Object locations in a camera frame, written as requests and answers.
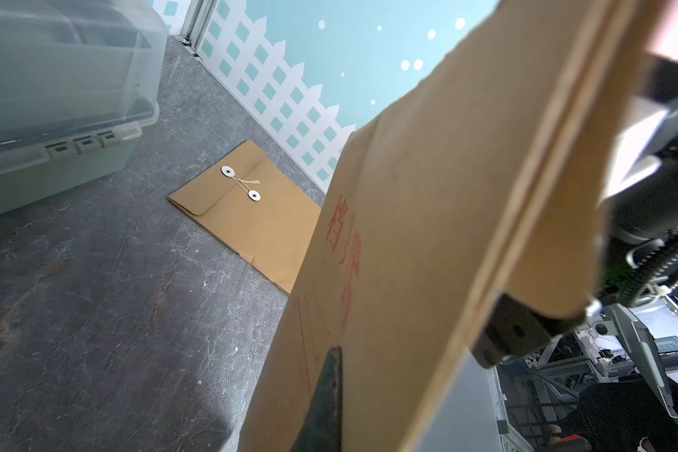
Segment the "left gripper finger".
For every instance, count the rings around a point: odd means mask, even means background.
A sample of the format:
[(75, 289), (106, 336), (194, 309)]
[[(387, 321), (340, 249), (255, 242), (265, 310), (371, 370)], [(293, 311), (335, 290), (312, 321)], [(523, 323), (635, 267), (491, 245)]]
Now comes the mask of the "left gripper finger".
[(342, 450), (343, 353), (330, 348), (292, 452)]

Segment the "brown file bag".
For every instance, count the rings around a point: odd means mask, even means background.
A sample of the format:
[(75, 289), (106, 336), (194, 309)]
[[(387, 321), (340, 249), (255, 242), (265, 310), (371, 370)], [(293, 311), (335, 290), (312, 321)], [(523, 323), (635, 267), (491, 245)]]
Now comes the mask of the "brown file bag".
[(292, 291), (320, 207), (253, 141), (177, 189), (169, 201), (284, 293)]
[(413, 451), (510, 292), (580, 314), (663, 1), (504, 1), (350, 136), (241, 429), (292, 448), (332, 348), (346, 451)]

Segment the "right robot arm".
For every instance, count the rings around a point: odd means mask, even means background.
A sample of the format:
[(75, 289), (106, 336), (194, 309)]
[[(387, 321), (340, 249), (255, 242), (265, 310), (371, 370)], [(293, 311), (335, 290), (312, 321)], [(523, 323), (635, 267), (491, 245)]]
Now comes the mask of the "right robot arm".
[(678, 451), (678, 60), (654, 56), (617, 140), (600, 282), (578, 318), (499, 299), (474, 357), (508, 451)]

